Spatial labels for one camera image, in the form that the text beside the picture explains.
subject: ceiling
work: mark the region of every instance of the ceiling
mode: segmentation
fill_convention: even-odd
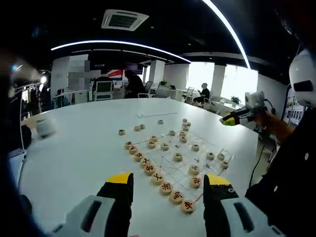
[[[282,83],[288,83],[288,66],[298,51],[298,41],[282,27],[273,9],[257,0],[213,0],[236,31],[248,56],[267,62],[250,61],[259,70]],[[226,27],[201,0],[160,1],[89,1],[88,4],[52,5],[49,8],[29,6],[16,10],[8,18],[8,45],[38,69],[49,70],[52,60],[74,51],[116,49],[141,52],[116,54],[98,51],[98,62],[108,58],[123,58],[134,63],[149,60],[154,55],[185,63],[169,55],[135,46],[111,43],[81,44],[50,51],[51,48],[83,40],[121,40],[149,45],[177,55],[190,52],[225,52],[240,54]],[[134,32],[102,29],[106,9],[121,9],[149,15]],[[16,22],[22,23],[18,28]],[[243,59],[218,56],[183,56],[191,61],[213,61],[218,64],[245,66]]]

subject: white round table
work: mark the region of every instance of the white round table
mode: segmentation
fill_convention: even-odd
[[[96,195],[114,174],[134,171],[134,201],[129,234],[141,237],[206,235],[203,201],[191,215],[183,214],[158,189],[149,186],[142,169],[123,147],[119,129],[132,131],[146,125],[148,134],[180,130],[182,119],[191,130],[235,155],[222,176],[240,196],[248,187],[256,160],[258,135],[244,126],[224,126],[219,116],[171,99],[122,99],[90,102],[47,112],[57,125],[51,137],[37,140],[28,149],[21,174],[20,191],[33,205],[34,218],[45,232],[65,221],[69,212],[87,195]],[[157,120],[164,120],[157,126]],[[132,141],[144,137],[133,132]]]

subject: office chair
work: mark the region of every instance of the office chair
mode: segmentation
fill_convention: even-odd
[[[205,109],[205,110],[210,110],[210,108],[211,108],[212,105],[215,106],[215,105],[211,102],[212,94],[213,94],[213,92],[210,91],[210,93],[209,93],[209,98],[204,98],[203,109]]]
[[[170,86],[166,85],[159,85],[157,90],[156,90],[156,98],[167,98],[170,96]]]
[[[153,81],[148,81],[146,82],[145,85],[145,93],[138,93],[137,96],[138,98],[150,98],[150,88],[153,85]]]
[[[99,100],[112,100],[112,81],[97,81],[95,92],[94,92],[94,101]]]
[[[187,104],[192,104],[193,103],[193,92],[194,92],[194,88],[193,87],[189,87],[188,90],[187,90],[187,93],[185,95],[185,98],[186,98],[186,103]]]

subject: ceiling air conditioner vent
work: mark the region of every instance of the ceiling air conditioner vent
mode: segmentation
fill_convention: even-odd
[[[101,28],[135,31],[148,17],[133,11],[108,9],[104,13]]]

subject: potted plant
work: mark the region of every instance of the potted plant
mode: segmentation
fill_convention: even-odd
[[[239,105],[240,99],[238,97],[231,97],[231,100],[233,101],[233,107],[236,107],[236,105]]]
[[[159,82],[159,85],[167,85],[167,82],[165,80],[162,80],[161,82]]]

